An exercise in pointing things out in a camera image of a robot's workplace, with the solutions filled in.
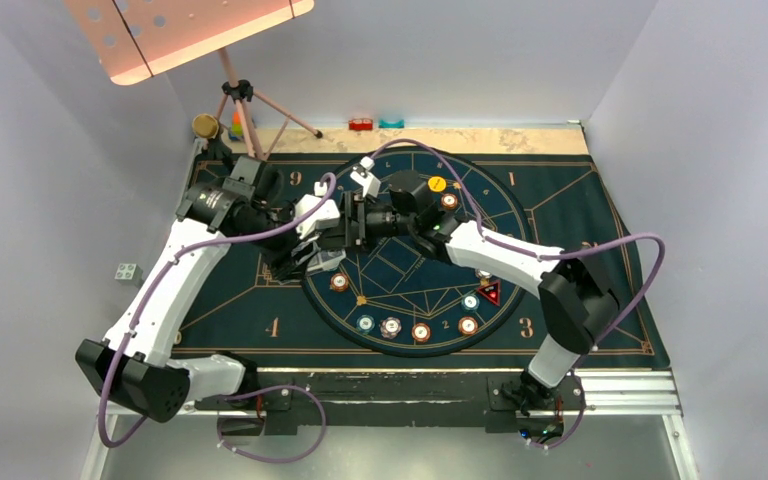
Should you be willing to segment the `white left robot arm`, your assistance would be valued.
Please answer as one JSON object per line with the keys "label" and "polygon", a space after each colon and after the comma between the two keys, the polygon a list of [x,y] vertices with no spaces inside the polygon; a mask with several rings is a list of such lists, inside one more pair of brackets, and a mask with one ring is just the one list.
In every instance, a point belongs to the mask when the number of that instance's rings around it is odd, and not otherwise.
{"label": "white left robot arm", "polygon": [[162,255],[103,339],[85,339],[75,360],[99,394],[98,431],[115,404],[164,423],[187,403],[221,397],[244,409],[257,399],[253,365],[229,354],[174,359],[175,337],[213,269],[233,245],[253,245],[291,259],[313,235],[337,223],[336,176],[315,182],[282,218],[271,208],[265,162],[239,158],[233,173],[186,191]]}

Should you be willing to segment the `orange poker chip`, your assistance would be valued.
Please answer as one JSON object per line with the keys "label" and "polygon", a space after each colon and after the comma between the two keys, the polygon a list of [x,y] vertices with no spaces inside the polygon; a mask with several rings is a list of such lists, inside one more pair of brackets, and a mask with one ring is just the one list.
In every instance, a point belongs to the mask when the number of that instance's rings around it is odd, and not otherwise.
{"label": "orange poker chip", "polygon": [[475,318],[464,316],[458,321],[457,327],[461,335],[472,336],[477,333],[479,324]]}
{"label": "orange poker chip", "polygon": [[350,287],[348,276],[343,273],[335,273],[330,279],[330,288],[336,292],[344,292]]}
{"label": "orange poker chip", "polygon": [[443,209],[454,211],[458,209],[460,201],[457,195],[452,193],[445,193],[440,198],[440,204]]}

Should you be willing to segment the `orange chip stack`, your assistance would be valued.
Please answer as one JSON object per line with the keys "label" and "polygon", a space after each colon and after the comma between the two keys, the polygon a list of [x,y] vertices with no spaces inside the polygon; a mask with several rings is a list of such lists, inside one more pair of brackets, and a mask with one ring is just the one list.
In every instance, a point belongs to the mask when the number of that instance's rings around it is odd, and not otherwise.
{"label": "orange chip stack", "polygon": [[431,329],[425,323],[416,323],[411,329],[411,336],[417,343],[426,343],[431,338]]}

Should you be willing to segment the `green blue chip stack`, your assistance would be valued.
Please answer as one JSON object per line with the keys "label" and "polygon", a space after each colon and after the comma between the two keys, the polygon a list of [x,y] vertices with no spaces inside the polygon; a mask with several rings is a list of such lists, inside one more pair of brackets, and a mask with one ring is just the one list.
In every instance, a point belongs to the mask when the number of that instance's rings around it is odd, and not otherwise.
{"label": "green blue chip stack", "polygon": [[375,326],[374,317],[368,314],[358,316],[355,321],[355,328],[362,335],[369,334]]}

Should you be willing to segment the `green blue poker chip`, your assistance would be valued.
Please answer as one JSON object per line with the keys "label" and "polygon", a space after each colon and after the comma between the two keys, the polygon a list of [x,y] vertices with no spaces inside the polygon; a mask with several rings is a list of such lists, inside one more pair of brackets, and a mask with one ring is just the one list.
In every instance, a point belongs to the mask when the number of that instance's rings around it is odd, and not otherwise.
{"label": "green blue poker chip", "polygon": [[460,302],[461,308],[466,312],[474,312],[480,306],[480,299],[477,295],[468,294],[464,295]]}

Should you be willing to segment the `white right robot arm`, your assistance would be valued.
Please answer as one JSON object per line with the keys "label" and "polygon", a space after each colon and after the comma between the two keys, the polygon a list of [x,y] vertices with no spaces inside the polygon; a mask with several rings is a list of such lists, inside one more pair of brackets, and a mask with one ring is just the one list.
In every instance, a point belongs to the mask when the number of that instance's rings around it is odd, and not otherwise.
{"label": "white right robot arm", "polygon": [[370,167],[356,165],[360,193],[342,196],[339,238],[344,250],[407,237],[413,250],[457,267],[481,270],[526,290],[540,302],[547,335],[508,392],[523,414],[554,406],[561,383],[620,317],[620,302],[603,265],[589,250],[567,252],[528,243],[484,227],[436,204],[414,170],[389,179],[386,199]]}

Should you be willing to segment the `red triangular dealer button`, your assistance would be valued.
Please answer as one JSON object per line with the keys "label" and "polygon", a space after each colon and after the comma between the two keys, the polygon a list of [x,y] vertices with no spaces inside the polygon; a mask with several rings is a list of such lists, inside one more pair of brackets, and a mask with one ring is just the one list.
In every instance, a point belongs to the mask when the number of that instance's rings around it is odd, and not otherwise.
{"label": "red triangular dealer button", "polygon": [[501,305],[501,282],[488,281],[480,285],[476,292],[494,306]]}

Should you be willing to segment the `blue playing card deck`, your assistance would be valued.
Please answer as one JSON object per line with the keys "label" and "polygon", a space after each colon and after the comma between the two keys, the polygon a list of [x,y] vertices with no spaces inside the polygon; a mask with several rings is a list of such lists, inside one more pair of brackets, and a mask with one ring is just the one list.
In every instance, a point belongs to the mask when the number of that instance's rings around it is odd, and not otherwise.
{"label": "blue playing card deck", "polygon": [[315,275],[337,270],[345,258],[346,252],[343,249],[318,251],[308,261],[305,272],[307,275]]}

